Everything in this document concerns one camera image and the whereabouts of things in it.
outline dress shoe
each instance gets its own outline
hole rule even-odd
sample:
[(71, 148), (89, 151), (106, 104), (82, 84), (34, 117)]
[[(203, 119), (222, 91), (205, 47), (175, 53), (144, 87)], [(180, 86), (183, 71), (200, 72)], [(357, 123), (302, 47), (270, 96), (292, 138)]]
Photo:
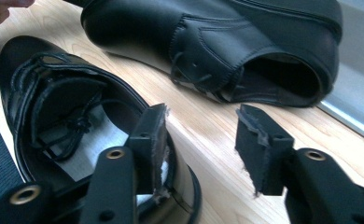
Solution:
[[(197, 221), (200, 186), (174, 147), (165, 116), (159, 116), (157, 125), (162, 126), (156, 134), (136, 133), (139, 125), (152, 128), (152, 123), (141, 120), (146, 111), (165, 111), (165, 105), (148, 106), (119, 77), (32, 36), (12, 38), (2, 48), (0, 91), (26, 182), (70, 189), (90, 178), (101, 151), (130, 147), (137, 193), (148, 194), (138, 199), (139, 221)], [(135, 136), (155, 144), (135, 151)]]
[(266, 2), (95, 0), (81, 23), (99, 48), (220, 102), (316, 105), (337, 74), (340, 8)]

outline wood grain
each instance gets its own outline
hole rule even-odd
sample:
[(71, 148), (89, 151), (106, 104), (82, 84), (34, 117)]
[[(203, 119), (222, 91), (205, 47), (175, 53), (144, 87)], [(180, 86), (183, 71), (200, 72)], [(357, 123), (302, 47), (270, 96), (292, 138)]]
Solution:
[[(57, 0), (38, 0), (27, 9), (11, 9), (10, 18), (0, 25), (0, 48), (17, 35), (44, 38), (121, 77), (150, 105), (166, 103), (170, 108), (168, 130), (202, 185), (201, 223), (288, 223), (283, 197), (254, 197), (249, 174), (234, 150), (235, 110), (240, 105), (218, 104), (174, 85), (157, 69), (102, 52), (85, 36), (80, 13), (80, 8)], [(323, 150), (352, 180), (364, 186), (363, 137), (316, 107), (251, 105), (266, 111), (286, 129), (295, 138), (295, 148)], [(0, 131), (14, 156), (1, 98)]]

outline shoe lace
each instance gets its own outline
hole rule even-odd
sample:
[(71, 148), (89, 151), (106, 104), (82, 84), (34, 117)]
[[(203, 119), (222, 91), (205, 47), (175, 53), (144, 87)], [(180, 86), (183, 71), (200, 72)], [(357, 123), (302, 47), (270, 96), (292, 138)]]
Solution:
[[(42, 154), (46, 152), (47, 155), (49, 156), (49, 157), (41, 156), (40, 158), (44, 158), (46, 161), (66, 161), (70, 159), (77, 151), (79, 143), (82, 140), (84, 134), (90, 132), (90, 127), (92, 125), (89, 121), (89, 113), (98, 105), (122, 104), (128, 106), (134, 113), (137, 114), (140, 113), (139, 109), (136, 106), (128, 104), (118, 99), (104, 99), (98, 102), (94, 102), (94, 100), (98, 99), (98, 97), (99, 94), (95, 94), (89, 100), (89, 102), (83, 106), (77, 118), (72, 118), (72, 119), (66, 118), (58, 120), (44, 129), (43, 132), (46, 132), (56, 126), (61, 125), (67, 129), (67, 133), (54, 140), (48, 141), (47, 143), (44, 142), (41, 138), (36, 138), (32, 143), (32, 145), (38, 143), (40, 147), (34, 147), (34, 148), (38, 150), (38, 153)], [(67, 143), (66, 147), (61, 148), (61, 153), (59, 154), (54, 153), (54, 151), (51, 148), (56, 145), (59, 145), (60, 143), (66, 142), (67, 140), (69, 140), (69, 142)]]

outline wooden surface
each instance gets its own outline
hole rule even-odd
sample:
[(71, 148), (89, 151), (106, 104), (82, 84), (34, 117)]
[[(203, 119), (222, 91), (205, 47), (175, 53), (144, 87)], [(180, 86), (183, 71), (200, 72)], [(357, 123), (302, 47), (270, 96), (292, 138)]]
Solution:
[[(171, 109), (167, 127), (203, 190), (201, 223), (288, 223), (283, 197), (254, 197), (249, 174), (234, 150), (239, 104), (221, 105), (175, 86), (163, 72), (139, 62), (108, 55), (85, 36), (81, 9), (58, 0), (37, 0), (11, 10), (0, 25), (0, 48), (16, 35), (47, 39), (107, 70), (133, 86), (150, 105)], [(364, 186), (364, 138), (318, 108), (263, 109), (295, 138), (295, 148), (312, 147), (330, 154)], [(0, 132), (13, 155), (12, 136), (0, 100)]]

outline shoe opening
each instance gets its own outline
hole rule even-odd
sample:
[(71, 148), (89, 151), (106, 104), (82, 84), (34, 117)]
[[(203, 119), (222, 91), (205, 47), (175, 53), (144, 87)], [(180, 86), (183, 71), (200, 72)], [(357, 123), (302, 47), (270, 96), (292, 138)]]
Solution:
[(320, 92), (315, 71), (285, 53), (260, 56), (244, 65), (231, 100), (276, 105), (308, 106)]

